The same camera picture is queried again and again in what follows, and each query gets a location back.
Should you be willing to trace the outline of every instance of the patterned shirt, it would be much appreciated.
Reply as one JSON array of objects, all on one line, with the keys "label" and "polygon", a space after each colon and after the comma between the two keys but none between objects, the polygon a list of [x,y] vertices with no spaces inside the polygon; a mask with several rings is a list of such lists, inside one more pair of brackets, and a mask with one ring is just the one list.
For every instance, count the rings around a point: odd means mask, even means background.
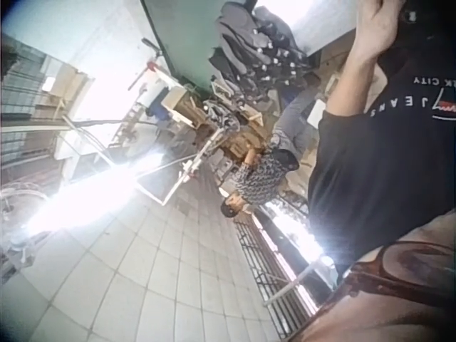
[{"label": "patterned shirt", "polygon": [[252,205],[261,205],[275,198],[286,173],[287,169],[266,151],[258,165],[252,167],[243,163],[234,181],[244,200]]}]

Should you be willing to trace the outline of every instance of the black t-shirt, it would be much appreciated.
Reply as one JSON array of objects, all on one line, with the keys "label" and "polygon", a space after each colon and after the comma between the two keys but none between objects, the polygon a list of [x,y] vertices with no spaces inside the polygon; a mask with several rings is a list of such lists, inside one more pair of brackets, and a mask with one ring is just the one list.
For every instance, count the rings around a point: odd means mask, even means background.
[{"label": "black t-shirt", "polygon": [[323,114],[310,230],[338,271],[455,206],[456,64],[440,46],[416,51],[367,113]]}]

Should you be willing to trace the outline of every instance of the person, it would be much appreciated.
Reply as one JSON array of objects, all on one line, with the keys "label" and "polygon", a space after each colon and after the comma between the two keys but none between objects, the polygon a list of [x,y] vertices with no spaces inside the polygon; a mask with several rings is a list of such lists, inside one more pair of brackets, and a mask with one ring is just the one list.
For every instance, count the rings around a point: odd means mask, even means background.
[{"label": "person", "polygon": [[[456,59],[443,26],[454,20],[421,25],[429,13],[418,11],[400,46],[404,3],[358,2],[356,38],[318,124],[309,230],[341,279],[364,254],[455,207]],[[393,49],[404,63],[365,112],[374,66]]]},{"label": "person", "polygon": [[[277,196],[280,186],[286,181],[287,172],[293,169],[284,162],[284,157],[285,160],[291,159],[296,168],[299,167],[299,160],[313,134],[312,127],[306,122],[306,110],[312,109],[317,93],[316,87],[309,86],[287,105],[263,153],[249,146],[244,162],[234,175],[236,190],[220,207],[225,217],[235,217],[244,208],[265,204]],[[273,150],[286,151],[286,154],[278,157]]]}]

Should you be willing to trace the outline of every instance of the white tiled floor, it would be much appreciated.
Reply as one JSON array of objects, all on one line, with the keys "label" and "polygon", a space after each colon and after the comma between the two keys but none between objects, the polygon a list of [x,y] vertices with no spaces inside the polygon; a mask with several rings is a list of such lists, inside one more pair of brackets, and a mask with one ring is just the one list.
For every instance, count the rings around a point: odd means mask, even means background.
[{"label": "white tiled floor", "polygon": [[55,233],[2,286],[6,327],[33,342],[278,341],[221,198],[201,183],[166,207],[137,194]]}]

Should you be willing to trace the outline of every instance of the fingers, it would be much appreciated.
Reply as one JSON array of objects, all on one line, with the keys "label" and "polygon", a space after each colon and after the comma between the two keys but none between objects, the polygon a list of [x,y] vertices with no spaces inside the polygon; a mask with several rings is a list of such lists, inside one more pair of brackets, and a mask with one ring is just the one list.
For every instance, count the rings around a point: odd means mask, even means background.
[{"label": "fingers", "polygon": [[381,0],[358,0],[358,13],[372,18],[381,8]]},{"label": "fingers", "polygon": [[405,0],[383,0],[381,11],[384,15],[398,18],[400,10],[403,8]]}]

